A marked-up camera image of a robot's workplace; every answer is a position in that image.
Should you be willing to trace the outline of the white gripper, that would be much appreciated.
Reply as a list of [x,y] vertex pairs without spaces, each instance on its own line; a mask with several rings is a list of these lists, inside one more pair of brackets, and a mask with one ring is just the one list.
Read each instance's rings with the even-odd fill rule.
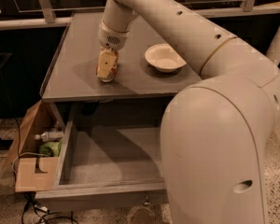
[[114,52],[111,50],[120,50],[124,47],[129,35],[129,27],[124,25],[119,28],[113,28],[101,21],[99,25],[98,38],[102,49],[99,55],[97,66],[97,77],[101,80],[111,80],[111,72],[114,65]]

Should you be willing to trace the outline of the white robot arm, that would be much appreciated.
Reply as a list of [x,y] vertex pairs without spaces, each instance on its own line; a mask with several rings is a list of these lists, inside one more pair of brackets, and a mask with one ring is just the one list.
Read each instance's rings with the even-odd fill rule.
[[139,14],[201,77],[161,121],[174,224],[269,224],[264,146],[280,120],[280,69],[241,38],[174,0],[107,0],[101,35]]

